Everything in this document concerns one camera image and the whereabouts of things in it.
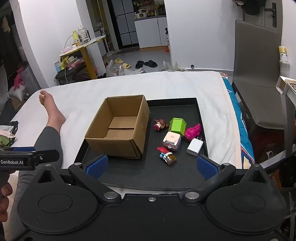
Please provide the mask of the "person's left hand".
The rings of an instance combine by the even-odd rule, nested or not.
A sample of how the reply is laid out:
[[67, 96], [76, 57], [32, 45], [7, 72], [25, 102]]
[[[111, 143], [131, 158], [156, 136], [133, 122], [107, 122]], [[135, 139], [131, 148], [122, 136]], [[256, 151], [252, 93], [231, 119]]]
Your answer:
[[14, 171], [8, 171], [8, 172], [1, 172], [1, 176], [4, 175], [6, 177], [6, 183], [1, 181], [1, 222], [6, 222], [8, 220], [8, 207], [9, 207], [9, 199], [8, 196], [10, 196], [13, 193], [13, 188], [11, 184], [8, 182], [8, 179], [10, 177], [10, 174], [14, 173]]

